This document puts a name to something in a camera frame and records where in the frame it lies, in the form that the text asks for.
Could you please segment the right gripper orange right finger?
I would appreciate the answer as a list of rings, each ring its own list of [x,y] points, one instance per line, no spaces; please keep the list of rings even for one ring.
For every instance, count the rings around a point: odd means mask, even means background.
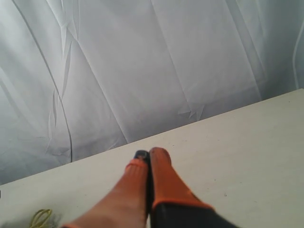
[[[194,195],[174,170],[164,148],[154,147],[149,154],[154,196],[152,228],[237,227]]]

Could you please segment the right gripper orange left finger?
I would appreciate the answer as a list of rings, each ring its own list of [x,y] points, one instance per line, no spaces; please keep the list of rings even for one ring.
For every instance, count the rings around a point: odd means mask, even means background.
[[[144,228],[147,212],[149,154],[137,151],[111,191],[64,228]]]

